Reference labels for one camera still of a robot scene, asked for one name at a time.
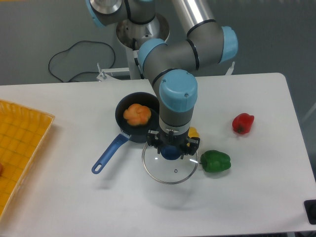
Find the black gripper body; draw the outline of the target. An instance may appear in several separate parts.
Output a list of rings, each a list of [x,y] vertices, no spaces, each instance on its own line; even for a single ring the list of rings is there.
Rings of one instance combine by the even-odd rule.
[[[162,129],[159,129],[157,134],[158,141],[156,147],[162,149],[162,147],[165,146],[174,146],[180,150],[183,150],[188,143],[188,133],[188,129],[181,134],[175,131],[164,132]]]

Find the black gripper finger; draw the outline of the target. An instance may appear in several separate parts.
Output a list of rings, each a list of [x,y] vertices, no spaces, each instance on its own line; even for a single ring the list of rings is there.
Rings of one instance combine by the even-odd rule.
[[[200,138],[188,137],[183,144],[180,145],[181,158],[186,155],[193,156],[199,148]]]
[[[157,150],[157,153],[160,154],[160,139],[158,131],[148,130],[147,144],[148,146],[154,147]]]

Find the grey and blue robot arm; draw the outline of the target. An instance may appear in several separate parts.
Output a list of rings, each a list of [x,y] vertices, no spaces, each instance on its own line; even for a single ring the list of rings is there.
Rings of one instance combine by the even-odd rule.
[[[88,0],[96,25],[126,23],[127,37],[136,50],[135,65],[159,100],[159,128],[147,132],[147,143],[165,159],[193,155],[199,139],[188,136],[198,84],[192,71],[225,62],[237,54],[234,30],[221,27],[204,0],[175,0],[173,5],[186,39],[167,44],[153,30],[160,27],[152,0]]]

